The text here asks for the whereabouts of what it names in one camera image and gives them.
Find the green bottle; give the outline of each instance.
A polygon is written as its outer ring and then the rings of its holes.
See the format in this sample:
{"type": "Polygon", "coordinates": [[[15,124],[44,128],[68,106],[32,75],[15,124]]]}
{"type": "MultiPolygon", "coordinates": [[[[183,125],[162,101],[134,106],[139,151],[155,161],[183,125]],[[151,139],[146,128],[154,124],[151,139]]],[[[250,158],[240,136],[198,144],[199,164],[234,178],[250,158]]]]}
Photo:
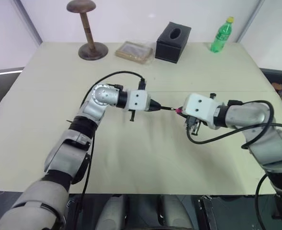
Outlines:
{"type": "Polygon", "coordinates": [[[224,25],[222,25],[215,36],[214,42],[211,44],[210,50],[214,53],[222,51],[224,45],[232,31],[233,17],[228,17],[224,25]]]}

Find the white table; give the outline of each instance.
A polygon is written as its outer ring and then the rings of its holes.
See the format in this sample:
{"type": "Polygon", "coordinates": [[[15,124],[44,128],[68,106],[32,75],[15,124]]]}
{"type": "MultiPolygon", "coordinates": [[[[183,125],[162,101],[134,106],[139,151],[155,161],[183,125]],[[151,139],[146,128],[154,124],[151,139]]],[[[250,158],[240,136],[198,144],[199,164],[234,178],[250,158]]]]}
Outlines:
{"type": "MultiPolygon", "coordinates": [[[[78,57],[81,43],[43,43],[0,103],[0,190],[23,191],[40,178],[49,151],[69,126],[88,88],[119,70],[135,71],[162,105],[179,107],[191,92],[217,100],[264,99],[282,123],[282,101],[240,44],[213,54],[207,44],[187,44],[177,64],[154,59],[140,65],[114,56],[120,44],[97,61],[78,57]]],[[[138,79],[118,75],[109,83],[137,87],[138,79]]],[[[130,113],[110,107],[97,130],[87,193],[249,195],[263,175],[236,134],[207,145],[188,141],[184,119],[174,112],[130,113]]],[[[217,131],[202,127],[199,139],[217,131]]],[[[84,180],[70,189],[80,193],[84,180]]],[[[263,194],[274,193],[268,180],[263,194]]]]}

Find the yellow bottle cap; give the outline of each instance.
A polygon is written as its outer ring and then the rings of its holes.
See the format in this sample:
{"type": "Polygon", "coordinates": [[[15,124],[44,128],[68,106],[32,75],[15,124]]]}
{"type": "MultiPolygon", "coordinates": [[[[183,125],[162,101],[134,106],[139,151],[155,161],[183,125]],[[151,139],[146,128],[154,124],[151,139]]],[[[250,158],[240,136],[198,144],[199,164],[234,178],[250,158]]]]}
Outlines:
{"type": "Polygon", "coordinates": [[[228,17],[226,22],[233,23],[233,21],[234,21],[234,17],[228,17]]]}

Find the tissue box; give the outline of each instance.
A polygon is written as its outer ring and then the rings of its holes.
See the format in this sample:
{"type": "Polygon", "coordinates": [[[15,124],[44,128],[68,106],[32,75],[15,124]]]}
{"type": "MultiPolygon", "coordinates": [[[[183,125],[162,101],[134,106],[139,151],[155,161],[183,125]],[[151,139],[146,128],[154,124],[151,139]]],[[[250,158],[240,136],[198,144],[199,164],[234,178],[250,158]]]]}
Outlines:
{"type": "Polygon", "coordinates": [[[157,40],[155,58],[177,63],[190,31],[190,27],[170,22],[157,40]]]}

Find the black cable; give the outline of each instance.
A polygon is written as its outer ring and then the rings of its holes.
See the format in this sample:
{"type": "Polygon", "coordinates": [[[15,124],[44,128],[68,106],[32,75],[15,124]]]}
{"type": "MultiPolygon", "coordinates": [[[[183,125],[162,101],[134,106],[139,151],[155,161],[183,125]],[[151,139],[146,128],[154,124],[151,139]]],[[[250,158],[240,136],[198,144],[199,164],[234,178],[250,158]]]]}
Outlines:
{"type": "Polygon", "coordinates": [[[263,183],[263,181],[265,180],[265,178],[267,177],[267,175],[265,174],[259,181],[258,183],[258,186],[257,186],[257,189],[256,189],[256,194],[255,194],[255,209],[256,209],[256,216],[257,216],[257,219],[258,219],[258,222],[262,228],[262,230],[266,230],[264,224],[263,224],[263,221],[262,221],[262,218],[261,218],[261,215],[260,215],[260,212],[259,212],[259,191],[260,191],[260,188],[261,188],[261,185],[263,183]]]}
{"type": "Polygon", "coordinates": [[[80,197],[80,201],[78,202],[78,204],[76,206],[76,211],[75,211],[75,215],[74,215],[73,230],[77,229],[79,213],[82,210],[82,203],[83,203],[83,199],[84,199],[85,192],[87,190],[87,186],[88,186],[88,182],[89,182],[89,178],[90,178],[91,163],[92,163],[93,152],[94,152],[94,143],[95,143],[95,134],[94,134],[93,139],[92,139],[92,149],[91,149],[90,161],[89,161],[89,164],[88,164],[87,177],[85,179],[85,183],[84,183],[84,187],[83,187],[82,194],[81,194],[81,197],[80,197]]]}
{"type": "Polygon", "coordinates": [[[274,120],[274,107],[272,106],[272,104],[270,102],[258,100],[258,101],[246,102],[244,104],[248,104],[248,103],[264,103],[264,104],[266,104],[269,107],[270,116],[269,116],[269,119],[268,119],[264,129],[255,138],[253,138],[252,140],[248,141],[247,143],[245,143],[244,145],[241,146],[241,148],[244,149],[244,150],[247,150],[250,145],[252,145],[257,140],[259,140],[261,137],[263,137],[264,134],[267,132],[267,130],[270,128],[271,123],[274,120]]]}
{"type": "Polygon", "coordinates": [[[91,86],[91,88],[87,91],[87,93],[85,94],[84,98],[82,99],[81,106],[83,105],[83,103],[85,102],[85,99],[87,98],[87,96],[89,95],[89,93],[91,92],[91,90],[93,89],[93,87],[94,87],[95,85],[97,85],[98,83],[102,82],[103,80],[105,80],[105,79],[107,79],[107,78],[109,78],[109,77],[111,77],[111,76],[113,76],[113,75],[120,74],[120,73],[132,74],[132,75],[135,75],[135,76],[139,77],[141,80],[145,80],[140,74],[134,73],[134,72],[131,72],[131,71],[126,71],[126,70],[117,71],[117,72],[114,72],[114,73],[110,73],[110,74],[108,74],[107,76],[105,76],[105,77],[99,79],[97,82],[95,82],[95,83],[91,86]]]}
{"type": "MultiPolygon", "coordinates": [[[[188,139],[189,141],[191,141],[192,143],[194,144],[198,144],[198,145],[202,145],[202,144],[207,144],[207,143],[210,143],[210,142],[213,142],[213,141],[216,141],[216,140],[220,140],[222,138],[226,138],[230,135],[233,135],[233,134],[236,134],[236,133],[239,133],[239,132],[242,132],[242,131],[245,131],[247,129],[252,129],[252,128],[257,128],[257,127],[262,127],[262,126],[266,126],[267,123],[262,123],[262,124],[257,124],[257,125],[251,125],[251,126],[246,126],[246,127],[242,127],[242,128],[238,128],[234,131],[231,131],[229,133],[225,133],[223,135],[220,135],[220,136],[217,136],[215,138],[212,138],[212,139],[209,139],[209,140],[203,140],[203,141],[196,141],[196,140],[193,140],[191,135],[190,135],[190,130],[187,129],[187,136],[188,136],[188,139]]],[[[271,123],[270,126],[274,126],[274,127],[282,127],[282,124],[279,124],[279,123],[271,123]]]]}

